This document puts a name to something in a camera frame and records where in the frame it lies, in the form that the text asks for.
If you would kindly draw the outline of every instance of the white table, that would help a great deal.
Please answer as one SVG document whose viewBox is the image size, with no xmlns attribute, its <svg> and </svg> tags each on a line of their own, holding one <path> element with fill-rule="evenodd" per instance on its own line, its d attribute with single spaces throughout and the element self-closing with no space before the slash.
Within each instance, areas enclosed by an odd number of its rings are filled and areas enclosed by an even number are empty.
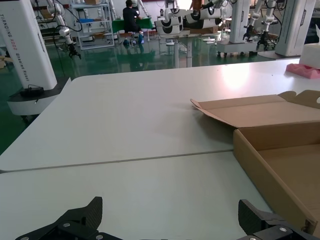
<svg viewBox="0 0 320 240">
<path fill-rule="evenodd" d="M 174 40 L 174 67 L 176 69 L 179 68 L 179 39 L 186 38 L 187 39 L 187 46 L 186 46 L 186 67 L 192 67 L 192 40 L 193 38 L 199 37 L 208 37 L 210 36 L 217 36 L 221 33 L 207 33 L 207 34 L 199 34 L 199 33 L 190 33 L 190 30 L 181 31 L 179 34 L 165 34 L 160 35 L 160 38 L 163 39 L 173 39 Z"/>
<path fill-rule="evenodd" d="M 320 81 L 285 73 L 298 59 L 83 76 L 0 156 L 0 170 L 52 168 L 223 152 L 233 128 L 192 107 Z"/>
<path fill-rule="evenodd" d="M 98 230 L 125 240 L 236 240 L 238 201 L 270 211 L 231 152 L 0 174 L 3 240 L 103 198 Z"/>
</svg>

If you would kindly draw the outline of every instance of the open cardboard box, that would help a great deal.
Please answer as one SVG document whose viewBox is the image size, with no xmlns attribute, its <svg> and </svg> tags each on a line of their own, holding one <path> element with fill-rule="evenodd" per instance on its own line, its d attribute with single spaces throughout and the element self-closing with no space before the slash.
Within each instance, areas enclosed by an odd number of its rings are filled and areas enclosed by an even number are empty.
<svg viewBox="0 0 320 240">
<path fill-rule="evenodd" d="M 320 91 L 197 102 L 236 127 L 234 155 L 270 207 L 320 237 Z"/>
</svg>

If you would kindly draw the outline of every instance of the cardboard box lid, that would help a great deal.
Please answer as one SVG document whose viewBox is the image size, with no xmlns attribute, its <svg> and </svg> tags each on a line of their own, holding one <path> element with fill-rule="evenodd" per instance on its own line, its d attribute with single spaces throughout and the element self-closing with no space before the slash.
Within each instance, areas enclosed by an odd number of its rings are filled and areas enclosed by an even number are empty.
<svg viewBox="0 0 320 240">
<path fill-rule="evenodd" d="M 263 95 L 197 102 L 194 107 L 205 115 L 236 128 L 292 123 L 320 122 L 320 91 L 305 90 L 297 95 L 286 91 Z"/>
</svg>

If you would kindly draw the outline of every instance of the glossy floor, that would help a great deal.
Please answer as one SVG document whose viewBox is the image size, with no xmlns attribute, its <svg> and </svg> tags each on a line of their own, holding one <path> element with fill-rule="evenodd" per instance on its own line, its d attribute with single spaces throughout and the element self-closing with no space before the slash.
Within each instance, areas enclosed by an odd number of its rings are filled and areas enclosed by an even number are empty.
<svg viewBox="0 0 320 240">
<path fill-rule="evenodd" d="M 180 68 L 185 68 L 187 65 L 185 44 L 186 41 L 181 41 L 179 45 Z M 87 75 L 152 71 L 175 67 L 174 47 L 166 46 L 164 40 L 158 40 L 153 36 L 150 42 L 146 41 L 143 45 L 128 49 L 116 42 L 115 47 L 82 51 L 81 59 L 70 59 L 64 52 L 59 53 L 59 58 L 53 46 L 48 46 L 47 50 L 56 76 L 66 75 L 71 79 Z M 219 58 L 214 44 L 208 45 L 197 38 L 192 42 L 192 67 L 267 60 L 267 58 L 260 56 L 249 57 L 248 55 Z M 21 88 L 21 84 L 14 66 L 11 64 L 0 69 L 0 154 L 26 128 L 19 116 L 11 114 L 6 103 L 8 96 L 19 88 Z"/>
</svg>

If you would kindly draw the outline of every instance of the dark shirt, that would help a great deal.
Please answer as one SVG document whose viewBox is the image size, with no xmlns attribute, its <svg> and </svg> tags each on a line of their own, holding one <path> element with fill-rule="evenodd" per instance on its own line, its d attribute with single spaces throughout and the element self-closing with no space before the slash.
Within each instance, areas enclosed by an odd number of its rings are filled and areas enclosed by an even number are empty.
<svg viewBox="0 0 320 240">
<path fill-rule="evenodd" d="M 135 21 L 135 17 L 138 17 L 139 14 L 137 10 L 133 8 L 126 7 L 123 9 L 123 20 L 124 20 L 124 30 L 125 31 L 132 31 L 132 29 L 137 28 L 137 24 Z"/>
</svg>

